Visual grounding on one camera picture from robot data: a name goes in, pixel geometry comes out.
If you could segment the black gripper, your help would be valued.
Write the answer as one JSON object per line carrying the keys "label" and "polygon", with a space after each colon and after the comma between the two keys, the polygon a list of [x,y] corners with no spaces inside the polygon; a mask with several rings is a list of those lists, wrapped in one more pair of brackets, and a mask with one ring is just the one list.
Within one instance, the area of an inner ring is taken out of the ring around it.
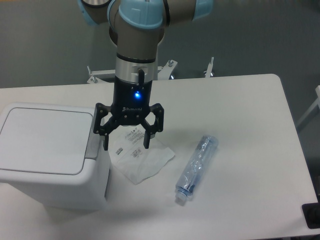
{"label": "black gripper", "polygon": [[[152,82],[145,82],[143,74],[138,75],[138,82],[127,82],[118,77],[115,78],[113,102],[111,106],[100,102],[95,104],[93,133],[104,137],[103,148],[109,148],[109,135],[119,126],[142,125],[145,129],[143,146],[148,149],[150,140],[157,132],[164,129],[164,108],[160,103],[149,106]],[[150,125],[146,117],[154,114],[154,123]],[[102,120],[108,114],[111,117],[102,124]]]}

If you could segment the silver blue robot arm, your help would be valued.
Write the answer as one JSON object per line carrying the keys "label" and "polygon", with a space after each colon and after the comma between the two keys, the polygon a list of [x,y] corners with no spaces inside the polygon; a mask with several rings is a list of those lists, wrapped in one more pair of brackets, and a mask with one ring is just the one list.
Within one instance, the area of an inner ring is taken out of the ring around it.
{"label": "silver blue robot arm", "polygon": [[143,145],[164,128],[161,104],[150,105],[152,83],[158,78],[157,51],[165,28],[208,16],[211,0],[80,0],[79,9],[89,25],[109,24],[116,45],[113,102],[97,103],[93,132],[104,138],[119,126],[142,126]]}

